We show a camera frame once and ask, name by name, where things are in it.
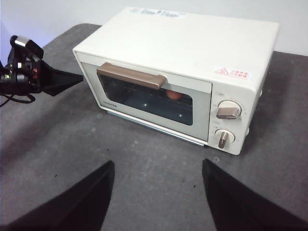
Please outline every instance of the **glass oven window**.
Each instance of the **glass oven window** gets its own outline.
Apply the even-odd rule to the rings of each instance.
[[[193,100],[189,95],[162,88],[155,90],[104,75],[98,76],[109,100],[179,123],[193,124]]]

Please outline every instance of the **oven top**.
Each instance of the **oven top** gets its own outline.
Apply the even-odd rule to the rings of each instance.
[[[126,7],[74,51],[256,89],[278,30],[273,22]]]

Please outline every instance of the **white wall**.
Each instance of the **white wall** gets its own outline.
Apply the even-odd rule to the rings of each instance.
[[[76,24],[102,25],[125,6],[279,22],[275,50],[308,55],[308,0],[2,0],[1,60],[13,34],[43,46]]]

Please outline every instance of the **sticker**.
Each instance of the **sticker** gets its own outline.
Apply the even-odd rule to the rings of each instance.
[[[154,10],[154,9],[145,9],[145,8],[131,8],[130,12],[132,13],[142,13],[142,14],[150,14],[150,15],[159,15],[163,17],[169,18],[183,18],[186,13],[180,13],[175,11],[162,11],[162,10]]]
[[[223,76],[231,76],[231,77],[237,77],[237,78],[243,78],[243,79],[248,79],[250,77],[250,74],[247,71],[229,69],[225,67],[216,69],[214,73],[223,75]]]

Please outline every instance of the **gray table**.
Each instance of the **gray table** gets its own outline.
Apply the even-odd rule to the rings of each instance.
[[[71,50],[98,27],[71,28],[44,48],[44,60],[81,73]],[[42,93],[36,99],[1,108],[2,223],[113,160],[104,230],[215,230],[201,174],[205,158],[308,220],[308,57],[274,53],[239,156],[108,115],[85,81],[57,97]]]

